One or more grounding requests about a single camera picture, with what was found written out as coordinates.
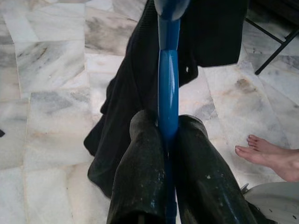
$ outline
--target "black fabric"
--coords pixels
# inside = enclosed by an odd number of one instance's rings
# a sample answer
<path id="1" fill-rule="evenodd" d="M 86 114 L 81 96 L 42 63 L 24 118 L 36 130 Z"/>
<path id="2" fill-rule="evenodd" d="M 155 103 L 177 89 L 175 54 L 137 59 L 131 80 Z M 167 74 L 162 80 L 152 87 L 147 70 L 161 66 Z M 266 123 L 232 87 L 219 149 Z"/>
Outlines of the black fabric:
<path id="1" fill-rule="evenodd" d="M 138 112 L 131 143 L 116 170 L 107 224 L 165 223 L 166 177 L 162 138 L 155 113 Z"/>
<path id="2" fill-rule="evenodd" d="M 180 86 L 198 76 L 198 65 L 237 62 L 246 10 L 246 0 L 191 0 L 178 44 Z M 116 168 L 130 144 L 130 120 L 142 109 L 157 111 L 158 52 L 157 13 L 153 0 L 148 0 L 107 88 L 101 108 L 104 115 L 84 141 L 95 156 L 88 177 L 107 197 L 111 197 Z"/>
<path id="3" fill-rule="evenodd" d="M 179 117 L 172 167 L 182 224 L 257 223 L 199 119 Z"/>
<path id="4" fill-rule="evenodd" d="M 299 10 L 299 0 L 282 0 L 287 5 Z"/>
<path id="5" fill-rule="evenodd" d="M 299 26 L 299 10 L 296 1 L 291 0 L 252 0 L 252 3 L 260 4 L 267 9 L 282 16 L 293 24 Z"/>
<path id="6" fill-rule="evenodd" d="M 0 138 L 5 135 L 4 131 L 0 130 Z"/>
<path id="7" fill-rule="evenodd" d="M 132 118 L 132 140 L 116 170 L 107 224 L 166 223 L 164 150 L 156 119 L 149 111 Z M 171 157 L 182 224 L 274 223 L 245 201 L 199 119 L 179 117 Z"/>

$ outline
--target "blue pole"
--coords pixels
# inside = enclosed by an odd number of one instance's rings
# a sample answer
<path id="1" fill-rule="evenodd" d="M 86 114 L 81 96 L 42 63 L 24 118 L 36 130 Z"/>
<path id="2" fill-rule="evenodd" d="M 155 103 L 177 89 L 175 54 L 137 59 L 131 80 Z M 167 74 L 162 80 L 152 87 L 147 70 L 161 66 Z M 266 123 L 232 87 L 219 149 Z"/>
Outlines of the blue pole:
<path id="1" fill-rule="evenodd" d="M 190 0 L 154 0 L 158 13 L 158 126 L 165 150 L 166 223 L 175 224 L 177 203 L 171 168 L 171 148 L 178 130 L 178 38 L 180 18 Z"/>

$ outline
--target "black jacket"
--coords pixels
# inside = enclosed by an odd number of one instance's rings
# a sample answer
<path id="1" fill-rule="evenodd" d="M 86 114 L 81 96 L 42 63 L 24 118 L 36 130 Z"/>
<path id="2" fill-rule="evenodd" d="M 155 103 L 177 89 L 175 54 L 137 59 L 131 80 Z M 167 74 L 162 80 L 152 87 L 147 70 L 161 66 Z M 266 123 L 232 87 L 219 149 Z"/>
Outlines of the black jacket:
<path id="1" fill-rule="evenodd" d="M 191 0 L 181 19 L 178 44 L 179 85 L 198 75 L 197 66 L 236 63 L 247 0 Z M 103 116 L 84 141 L 95 156 L 89 179 L 111 197 L 114 175 L 130 144 L 129 125 L 140 110 L 157 111 L 157 13 L 148 0 L 116 76 L 107 88 Z"/>

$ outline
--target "bare foot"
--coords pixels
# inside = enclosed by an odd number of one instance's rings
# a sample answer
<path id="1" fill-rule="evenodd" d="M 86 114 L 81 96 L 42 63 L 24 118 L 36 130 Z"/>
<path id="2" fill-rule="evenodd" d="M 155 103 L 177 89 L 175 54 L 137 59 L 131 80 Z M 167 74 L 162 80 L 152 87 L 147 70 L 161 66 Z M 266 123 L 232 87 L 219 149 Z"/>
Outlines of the bare foot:
<path id="1" fill-rule="evenodd" d="M 268 141 L 266 141 L 265 139 L 261 139 L 252 134 L 248 136 L 247 142 L 250 148 L 263 153 L 271 153 L 271 154 L 294 153 L 294 150 L 273 145 Z"/>
<path id="2" fill-rule="evenodd" d="M 236 146 L 235 152 L 238 156 L 249 162 L 270 167 L 277 175 L 289 182 L 299 181 L 299 151 L 294 153 L 265 153 L 252 147 Z"/>

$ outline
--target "marble tile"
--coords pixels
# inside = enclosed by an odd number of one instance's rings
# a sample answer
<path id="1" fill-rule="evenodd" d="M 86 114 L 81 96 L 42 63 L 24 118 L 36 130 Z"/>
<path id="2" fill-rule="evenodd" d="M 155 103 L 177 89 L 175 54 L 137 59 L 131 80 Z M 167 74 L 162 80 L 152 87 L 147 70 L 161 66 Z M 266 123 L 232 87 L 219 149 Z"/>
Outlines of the marble tile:
<path id="1" fill-rule="evenodd" d="M 279 56 L 280 61 L 299 70 L 299 56 Z"/>
<path id="2" fill-rule="evenodd" d="M 96 124 L 102 116 L 100 108 L 106 100 L 106 88 L 114 76 L 114 73 L 89 73 L 90 101 L 94 124 Z"/>
<path id="3" fill-rule="evenodd" d="M 0 169 L 23 165 L 28 99 L 0 103 Z"/>
<path id="4" fill-rule="evenodd" d="M 292 25 L 290 23 L 282 20 L 280 16 L 270 13 L 263 7 L 256 6 L 254 10 L 249 9 L 247 18 L 251 19 L 281 40 L 284 40 L 285 36 L 292 31 Z"/>
<path id="5" fill-rule="evenodd" d="M 85 4 L 87 7 L 114 12 L 112 0 L 91 0 Z"/>
<path id="6" fill-rule="evenodd" d="M 46 1 L 57 1 L 61 3 L 86 3 L 89 2 L 90 0 L 46 0 Z"/>
<path id="7" fill-rule="evenodd" d="M 268 37 L 259 29 L 244 22 L 242 42 L 248 53 L 271 55 L 280 43 Z"/>
<path id="8" fill-rule="evenodd" d="M 124 56 L 135 26 L 122 15 L 86 7 L 85 52 Z"/>
<path id="9" fill-rule="evenodd" d="M 299 148 L 299 105 L 262 81 L 272 108 L 290 143 L 291 149 Z"/>
<path id="10" fill-rule="evenodd" d="M 87 178 L 90 163 L 65 169 L 74 224 L 106 224 L 110 200 Z"/>
<path id="11" fill-rule="evenodd" d="M 0 13 L 0 45 L 13 44 L 13 39 L 7 29 L 3 16 Z"/>
<path id="12" fill-rule="evenodd" d="M 53 4 L 26 14 L 39 41 L 84 39 L 84 4 Z"/>
<path id="13" fill-rule="evenodd" d="M 272 55 L 280 47 L 280 43 L 246 22 L 242 41 L 247 52 L 254 54 Z M 299 37 L 294 38 L 279 55 L 299 56 Z"/>
<path id="14" fill-rule="evenodd" d="M 231 167 L 232 171 L 234 171 L 232 152 L 228 148 L 227 140 L 201 67 L 199 67 L 199 76 L 180 88 L 179 114 L 189 114 L 203 121 L 209 140 Z"/>
<path id="15" fill-rule="evenodd" d="M 89 166 L 90 162 L 27 173 L 30 224 L 105 224 L 110 201 L 88 180 Z"/>
<path id="16" fill-rule="evenodd" d="M 89 161 L 83 146 L 93 127 L 89 89 L 32 93 L 28 118 L 26 170 Z"/>
<path id="17" fill-rule="evenodd" d="M 179 114 L 188 114 L 203 121 L 209 139 L 221 137 L 218 114 L 204 75 L 198 67 L 199 76 L 179 90 Z"/>
<path id="18" fill-rule="evenodd" d="M 0 45 L 0 101 L 19 98 L 20 87 L 14 45 Z"/>
<path id="19" fill-rule="evenodd" d="M 115 55 L 85 54 L 85 70 L 116 74 L 123 58 Z"/>
<path id="20" fill-rule="evenodd" d="M 86 71 L 79 73 L 73 79 L 67 81 L 61 86 L 61 89 L 76 89 L 82 87 L 89 87 L 89 76 Z"/>
<path id="21" fill-rule="evenodd" d="M 139 21 L 146 0 L 112 0 L 114 11 L 127 16 L 128 18 Z"/>
<path id="22" fill-rule="evenodd" d="M 30 8 L 25 1 L 3 0 L 0 10 L 14 43 L 38 41 L 38 37 L 26 17 Z"/>
<path id="23" fill-rule="evenodd" d="M 59 89 L 84 70 L 83 41 L 18 43 L 15 47 L 22 93 Z"/>
<path id="24" fill-rule="evenodd" d="M 25 183 L 30 224 L 73 224 L 63 169 L 28 172 Z"/>
<path id="25" fill-rule="evenodd" d="M 271 55 L 264 55 L 264 54 L 253 54 L 253 53 L 249 53 L 248 54 L 248 60 L 251 62 L 254 71 L 258 70 L 262 64 L 267 61 L 267 59 L 270 57 Z M 270 64 L 275 63 L 277 60 L 279 60 L 280 56 L 275 57 L 272 62 Z"/>
<path id="26" fill-rule="evenodd" d="M 299 69 L 276 61 L 268 65 L 259 78 L 299 105 Z"/>
<path id="27" fill-rule="evenodd" d="M 26 224 L 21 169 L 0 170 L 0 186 L 0 223 Z"/>
<path id="28" fill-rule="evenodd" d="M 238 65 L 207 68 L 204 72 L 235 167 L 250 174 L 273 174 L 271 169 L 249 163 L 234 152 L 235 145 L 247 145 L 249 134 L 288 147 L 287 138 L 250 62 L 244 60 Z"/>

